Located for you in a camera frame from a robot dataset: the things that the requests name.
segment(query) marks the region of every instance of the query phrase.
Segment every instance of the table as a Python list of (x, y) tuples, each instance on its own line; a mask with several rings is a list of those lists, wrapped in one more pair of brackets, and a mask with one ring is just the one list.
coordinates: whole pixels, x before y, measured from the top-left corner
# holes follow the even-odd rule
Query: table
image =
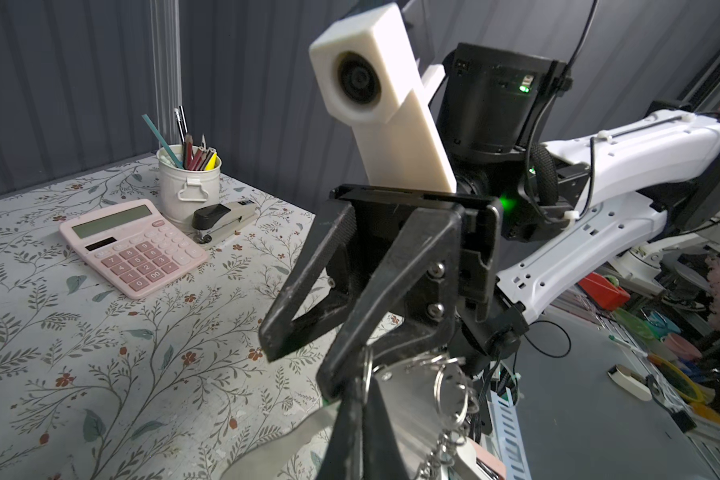
[[(59, 235), (67, 218), (121, 201), (159, 208), (158, 188), (151, 157), (0, 200), (0, 478), (218, 478), (321, 405), (313, 379), (332, 334), (273, 364), (257, 335), (309, 212), (222, 176), (223, 201), (253, 200), (255, 223), (138, 301)], [(323, 275), (300, 312), (327, 291)], [(313, 478), (327, 440), (278, 478)]]
[[(654, 402), (618, 387), (606, 370), (621, 363), (647, 370), (605, 331), (557, 308), (541, 318), (566, 329), (570, 354), (551, 359), (522, 342), (517, 409), (534, 480), (584, 478), (716, 478), (672, 418)], [(564, 334), (548, 323), (531, 324), (540, 349), (565, 352)]]

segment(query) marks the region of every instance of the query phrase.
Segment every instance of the sneaker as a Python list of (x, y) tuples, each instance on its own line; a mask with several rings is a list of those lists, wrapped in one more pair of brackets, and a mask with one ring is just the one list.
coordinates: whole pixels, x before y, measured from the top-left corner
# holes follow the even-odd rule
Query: sneaker
[(695, 302), (693, 300), (681, 300), (674, 297), (671, 293), (667, 293), (662, 297), (661, 302), (664, 305), (672, 306), (678, 310), (686, 310), (688, 312), (703, 312), (706, 307), (703, 303)]

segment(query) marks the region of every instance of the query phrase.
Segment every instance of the white metal cup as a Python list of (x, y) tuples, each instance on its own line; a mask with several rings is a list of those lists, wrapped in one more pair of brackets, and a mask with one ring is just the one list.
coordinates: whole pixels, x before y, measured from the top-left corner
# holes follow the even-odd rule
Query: white metal cup
[[(181, 159), (182, 145), (171, 145)], [(182, 232), (192, 231), (195, 210), (219, 203), (221, 159), (216, 156), (213, 170), (192, 171), (176, 168), (164, 148), (157, 151), (160, 179), (160, 212)]]

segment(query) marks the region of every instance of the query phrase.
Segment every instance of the red box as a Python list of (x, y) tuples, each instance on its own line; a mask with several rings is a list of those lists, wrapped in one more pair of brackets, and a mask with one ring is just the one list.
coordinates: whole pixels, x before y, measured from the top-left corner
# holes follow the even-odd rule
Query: red box
[(602, 275), (592, 274), (579, 280), (579, 286), (592, 297), (600, 308), (613, 312), (630, 299), (630, 294), (620, 286), (615, 286)]

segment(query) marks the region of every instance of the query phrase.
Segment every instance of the screw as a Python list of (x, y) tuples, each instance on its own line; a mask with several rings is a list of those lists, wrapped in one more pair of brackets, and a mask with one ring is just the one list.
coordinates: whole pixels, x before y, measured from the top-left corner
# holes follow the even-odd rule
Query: screw
[(445, 265), (443, 265), (442, 262), (431, 264), (427, 272), (432, 278), (442, 278), (442, 276), (445, 275)]
[(443, 307), (442, 303), (430, 303), (427, 305), (427, 315), (429, 315), (432, 320), (442, 319), (444, 313), (445, 307)]

